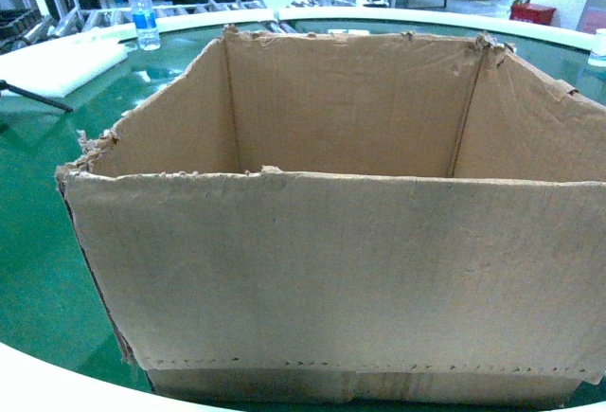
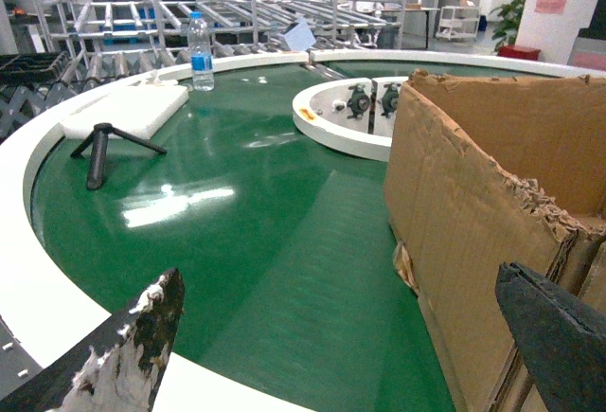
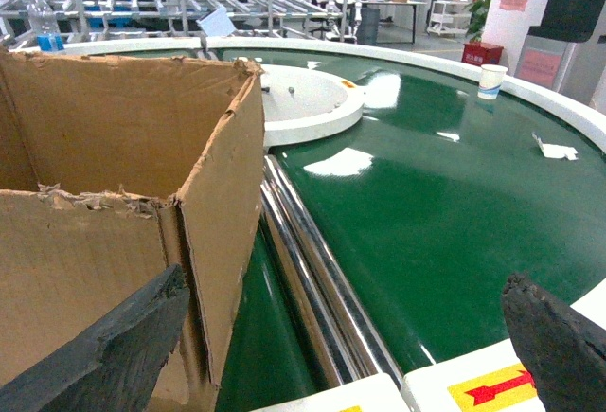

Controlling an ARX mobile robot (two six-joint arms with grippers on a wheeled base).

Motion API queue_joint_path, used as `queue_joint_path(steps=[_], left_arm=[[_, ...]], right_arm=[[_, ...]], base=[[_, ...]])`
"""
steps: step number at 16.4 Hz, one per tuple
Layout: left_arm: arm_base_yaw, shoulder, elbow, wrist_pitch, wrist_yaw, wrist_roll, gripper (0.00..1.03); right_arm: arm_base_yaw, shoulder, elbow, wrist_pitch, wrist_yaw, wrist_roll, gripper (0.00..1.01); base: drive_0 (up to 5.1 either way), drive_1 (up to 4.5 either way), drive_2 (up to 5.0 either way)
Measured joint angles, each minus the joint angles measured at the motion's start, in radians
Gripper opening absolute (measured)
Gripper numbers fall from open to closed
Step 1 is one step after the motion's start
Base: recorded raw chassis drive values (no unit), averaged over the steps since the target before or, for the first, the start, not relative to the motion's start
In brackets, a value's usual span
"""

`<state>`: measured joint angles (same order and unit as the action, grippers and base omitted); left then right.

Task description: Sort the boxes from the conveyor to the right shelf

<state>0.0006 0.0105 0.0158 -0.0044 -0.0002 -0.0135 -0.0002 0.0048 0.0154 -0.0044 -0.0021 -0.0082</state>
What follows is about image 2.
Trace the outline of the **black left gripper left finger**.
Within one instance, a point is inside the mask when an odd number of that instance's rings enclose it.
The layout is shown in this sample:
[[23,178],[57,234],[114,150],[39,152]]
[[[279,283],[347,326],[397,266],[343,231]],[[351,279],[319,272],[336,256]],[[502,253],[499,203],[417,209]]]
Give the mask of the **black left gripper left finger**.
[[3,411],[151,411],[185,298],[176,268],[1,400]]

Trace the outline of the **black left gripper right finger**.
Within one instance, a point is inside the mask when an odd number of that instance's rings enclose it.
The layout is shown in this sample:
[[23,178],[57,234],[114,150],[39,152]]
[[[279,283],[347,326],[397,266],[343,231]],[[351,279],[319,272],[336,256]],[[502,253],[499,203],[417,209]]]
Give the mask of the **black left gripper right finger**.
[[523,264],[499,266],[495,294],[549,411],[605,409],[605,314]]

